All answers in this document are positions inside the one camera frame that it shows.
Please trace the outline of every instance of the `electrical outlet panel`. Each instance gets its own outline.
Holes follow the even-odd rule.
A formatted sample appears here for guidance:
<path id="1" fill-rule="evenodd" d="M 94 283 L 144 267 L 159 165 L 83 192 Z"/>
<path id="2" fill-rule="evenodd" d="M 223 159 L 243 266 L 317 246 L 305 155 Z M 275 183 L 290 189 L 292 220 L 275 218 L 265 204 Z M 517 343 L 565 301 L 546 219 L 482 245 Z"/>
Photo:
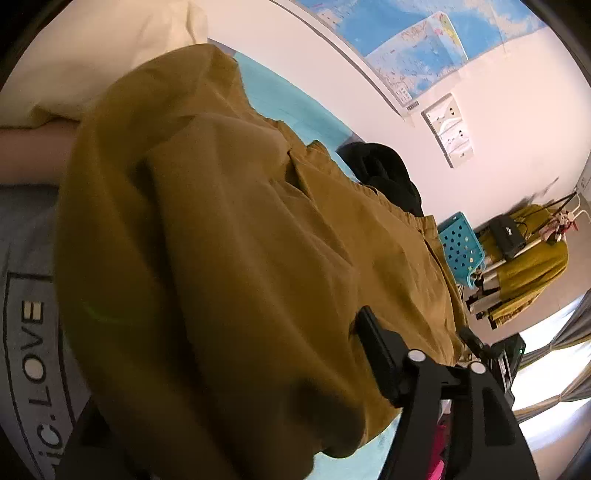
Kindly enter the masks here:
<path id="1" fill-rule="evenodd" d="M 451 168 L 472 158 L 474 151 L 467 125 L 451 93 L 423 112 Z"/>

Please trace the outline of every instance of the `curtain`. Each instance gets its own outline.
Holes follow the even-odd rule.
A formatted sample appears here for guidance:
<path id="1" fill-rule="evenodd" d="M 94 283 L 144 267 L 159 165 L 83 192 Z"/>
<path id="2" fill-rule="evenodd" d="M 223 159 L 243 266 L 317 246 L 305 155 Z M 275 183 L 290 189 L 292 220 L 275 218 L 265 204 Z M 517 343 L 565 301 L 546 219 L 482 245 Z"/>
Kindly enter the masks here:
<path id="1" fill-rule="evenodd" d="M 568 348 L 591 339 L 591 290 L 589 290 L 579 303 L 569 321 L 556 334 L 550 343 L 533 352 L 526 353 L 519 366 L 523 369 L 554 350 Z"/>
<path id="2" fill-rule="evenodd" d="M 555 407 L 561 402 L 574 402 L 588 398 L 591 398 L 591 362 L 587 364 L 580 375 L 562 393 L 538 402 L 531 407 L 517 410 L 515 412 L 515 418 L 519 423 L 522 423 Z"/>

